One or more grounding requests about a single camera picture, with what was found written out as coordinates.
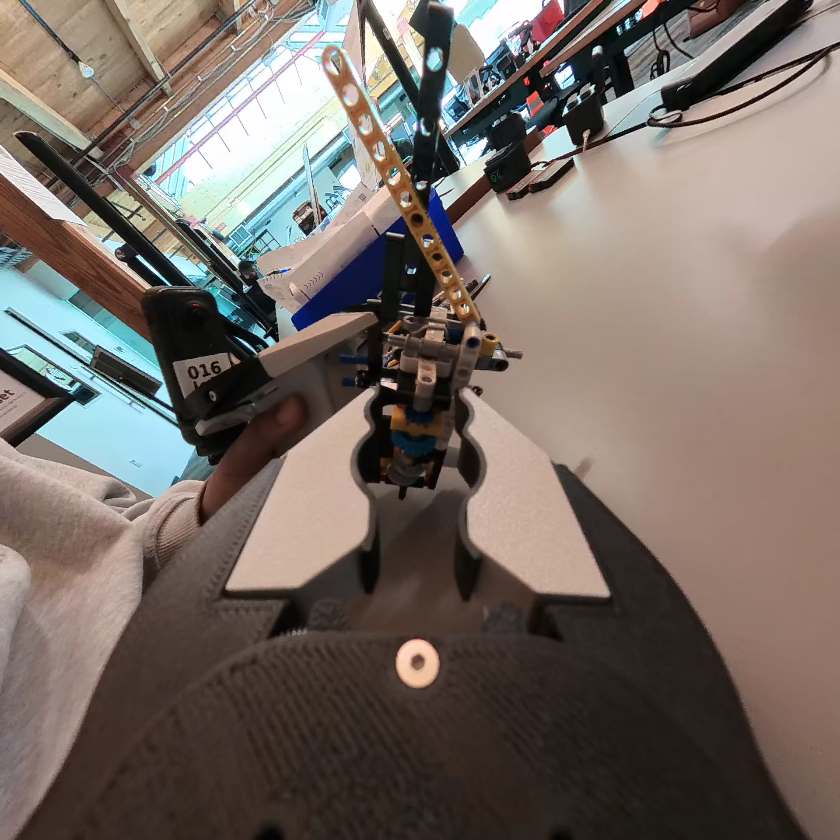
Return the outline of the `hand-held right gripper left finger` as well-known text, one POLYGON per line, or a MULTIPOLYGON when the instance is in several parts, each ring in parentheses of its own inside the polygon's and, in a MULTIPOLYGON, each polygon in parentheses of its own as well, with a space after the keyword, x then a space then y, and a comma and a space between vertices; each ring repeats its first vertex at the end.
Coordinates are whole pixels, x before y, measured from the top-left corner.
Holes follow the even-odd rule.
POLYGON ((291 448, 225 586, 293 599, 371 593, 380 572, 375 499, 359 468, 370 389, 291 448))

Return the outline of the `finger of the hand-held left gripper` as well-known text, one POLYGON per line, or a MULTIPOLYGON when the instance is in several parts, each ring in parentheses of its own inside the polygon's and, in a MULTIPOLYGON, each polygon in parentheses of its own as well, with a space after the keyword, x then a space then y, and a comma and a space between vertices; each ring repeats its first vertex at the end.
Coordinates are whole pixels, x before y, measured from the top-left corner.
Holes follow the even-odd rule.
POLYGON ((307 409, 307 420, 286 443, 279 445, 279 456, 298 445, 361 394, 356 386, 360 366, 342 361, 342 357, 343 354, 321 354, 280 376, 280 399, 300 397, 307 409))
POLYGON ((278 379, 378 324, 372 311, 333 313, 260 351, 258 362, 270 379, 278 379))

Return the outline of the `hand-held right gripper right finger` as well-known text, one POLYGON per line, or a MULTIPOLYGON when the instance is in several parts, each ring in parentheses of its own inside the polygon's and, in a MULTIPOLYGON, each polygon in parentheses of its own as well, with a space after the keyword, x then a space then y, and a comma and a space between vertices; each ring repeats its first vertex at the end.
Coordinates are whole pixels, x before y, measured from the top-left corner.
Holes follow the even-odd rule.
POLYGON ((455 580, 463 601, 608 601, 595 559, 550 457, 465 388, 458 396, 455 580))

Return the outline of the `black yellow lego crane model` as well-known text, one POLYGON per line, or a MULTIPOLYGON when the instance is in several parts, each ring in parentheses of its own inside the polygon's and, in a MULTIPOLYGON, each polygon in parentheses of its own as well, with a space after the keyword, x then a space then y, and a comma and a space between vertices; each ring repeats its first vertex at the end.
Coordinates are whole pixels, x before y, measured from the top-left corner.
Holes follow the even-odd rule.
POLYGON ((436 487, 455 431, 456 403, 474 371, 504 371, 521 357, 507 354, 487 329, 429 213, 455 20, 449 8, 433 2, 427 20, 411 166, 386 135, 349 55, 332 46, 321 59, 406 226, 405 234, 386 236, 383 288, 366 304, 377 325, 367 329, 366 371, 360 378, 376 387, 373 432, 360 455, 362 475, 398 489, 400 499, 409 490, 436 487))

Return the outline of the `person's left forearm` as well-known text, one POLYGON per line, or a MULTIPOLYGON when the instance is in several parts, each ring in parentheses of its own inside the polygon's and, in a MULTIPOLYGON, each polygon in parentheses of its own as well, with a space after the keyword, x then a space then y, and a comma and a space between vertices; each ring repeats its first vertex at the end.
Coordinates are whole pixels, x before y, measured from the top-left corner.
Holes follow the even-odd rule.
POLYGON ((200 527, 205 484, 138 500, 1 445, 1 838, 65 762, 144 584, 200 527))

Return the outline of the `person's left hand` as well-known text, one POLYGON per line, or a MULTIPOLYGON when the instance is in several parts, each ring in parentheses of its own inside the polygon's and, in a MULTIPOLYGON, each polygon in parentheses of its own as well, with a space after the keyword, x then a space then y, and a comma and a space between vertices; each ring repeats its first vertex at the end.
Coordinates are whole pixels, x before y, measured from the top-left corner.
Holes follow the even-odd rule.
POLYGON ((250 422, 206 479, 198 507, 200 522, 210 519, 283 447, 291 445, 307 420, 308 408, 303 398, 289 395, 250 422))

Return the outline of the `white paper bag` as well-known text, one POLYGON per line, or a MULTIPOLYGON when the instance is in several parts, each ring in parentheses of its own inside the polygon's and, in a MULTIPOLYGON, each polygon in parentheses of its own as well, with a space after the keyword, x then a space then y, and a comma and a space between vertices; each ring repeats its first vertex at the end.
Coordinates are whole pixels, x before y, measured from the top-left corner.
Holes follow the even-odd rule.
POLYGON ((258 257, 259 285, 283 308, 297 312, 398 218, 387 189, 358 185, 323 230, 258 257))

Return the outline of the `black framed white sign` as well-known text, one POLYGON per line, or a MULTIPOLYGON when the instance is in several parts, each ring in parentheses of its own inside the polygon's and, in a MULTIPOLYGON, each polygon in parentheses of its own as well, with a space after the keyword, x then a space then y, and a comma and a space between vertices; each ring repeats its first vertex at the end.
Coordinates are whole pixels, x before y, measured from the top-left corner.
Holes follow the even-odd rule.
POLYGON ((17 447, 74 403, 68 390, 1 350, 1 438, 17 447))

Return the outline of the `black boxy device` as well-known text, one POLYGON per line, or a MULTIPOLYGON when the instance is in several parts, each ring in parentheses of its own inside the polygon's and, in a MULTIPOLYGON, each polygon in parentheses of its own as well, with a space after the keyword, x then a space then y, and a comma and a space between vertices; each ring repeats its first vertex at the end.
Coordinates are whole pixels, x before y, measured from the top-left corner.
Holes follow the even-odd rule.
POLYGON ((524 140, 509 143, 496 150, 486 161, 484 174, 490 189, 505 193, 530 173, 532 163, 524 140))

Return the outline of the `flat black battery pack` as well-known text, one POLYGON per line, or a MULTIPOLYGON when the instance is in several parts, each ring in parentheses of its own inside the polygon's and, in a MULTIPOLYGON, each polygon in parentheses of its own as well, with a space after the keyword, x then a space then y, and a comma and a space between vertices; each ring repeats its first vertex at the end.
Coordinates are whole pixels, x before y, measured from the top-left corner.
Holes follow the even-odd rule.
POLYGON ((558 159, 536 165, 530 173, 507 189, 506 198, 509 201, 517 201, 528 194, 543 192, 570 173, 573 168, 573 158, 558 159))

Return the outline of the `black charger block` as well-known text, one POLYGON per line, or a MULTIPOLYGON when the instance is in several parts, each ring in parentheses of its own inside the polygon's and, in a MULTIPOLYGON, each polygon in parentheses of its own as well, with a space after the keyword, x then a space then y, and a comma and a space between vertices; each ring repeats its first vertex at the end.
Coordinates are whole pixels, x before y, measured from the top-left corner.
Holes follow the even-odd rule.
POLYGON ((563 125, 576 148, 583 148, 603 132, 602 97, 593 86, 585 86, 569 98, 563 111, 563 125))

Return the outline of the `long black device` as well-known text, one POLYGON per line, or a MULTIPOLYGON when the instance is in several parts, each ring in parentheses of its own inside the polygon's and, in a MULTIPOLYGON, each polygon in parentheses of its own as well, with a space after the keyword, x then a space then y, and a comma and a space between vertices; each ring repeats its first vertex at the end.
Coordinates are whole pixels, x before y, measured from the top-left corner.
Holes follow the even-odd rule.
POLYGON ((810 8, 810 1, 769 1, 742 19, 662 87, 667 112, 685 111, 737 76, 760 57, 810 8))

